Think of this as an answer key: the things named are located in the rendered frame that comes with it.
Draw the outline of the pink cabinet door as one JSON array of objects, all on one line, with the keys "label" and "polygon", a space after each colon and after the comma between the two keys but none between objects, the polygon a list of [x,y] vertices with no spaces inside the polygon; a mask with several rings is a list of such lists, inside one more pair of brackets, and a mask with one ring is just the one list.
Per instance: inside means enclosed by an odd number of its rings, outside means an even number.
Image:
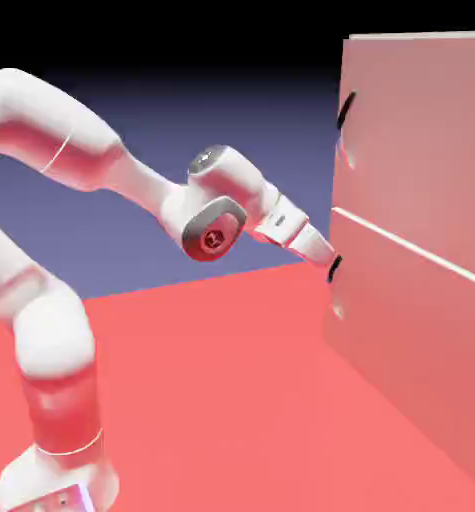
[{"label": "pink cabinet door", "polygon": [[331,213],[326,340],[475,482],[475,274]]},{"label": "pink cabinet door", "polygon": [[475,33],[352,36],[333,203],[475,274]]}]

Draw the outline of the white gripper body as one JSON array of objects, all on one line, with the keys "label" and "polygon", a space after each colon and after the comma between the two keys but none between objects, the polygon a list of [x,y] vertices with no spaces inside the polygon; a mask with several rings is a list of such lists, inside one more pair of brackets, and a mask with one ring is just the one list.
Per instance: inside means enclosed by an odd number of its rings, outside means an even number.
[{"label": "white gripper body", "polygon": [[310,222],[301,228],[287,250],[315,266],[329,266],[336,257],[335,249]]}]

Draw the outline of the pink cabinet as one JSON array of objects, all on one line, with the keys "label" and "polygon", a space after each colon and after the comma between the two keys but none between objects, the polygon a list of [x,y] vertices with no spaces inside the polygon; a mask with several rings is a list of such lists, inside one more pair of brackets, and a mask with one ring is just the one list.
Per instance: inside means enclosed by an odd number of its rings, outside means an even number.
[{"label": "pink cabinet", "polygon": [[343,44],[330,346],[475,482],[475,32]]}]

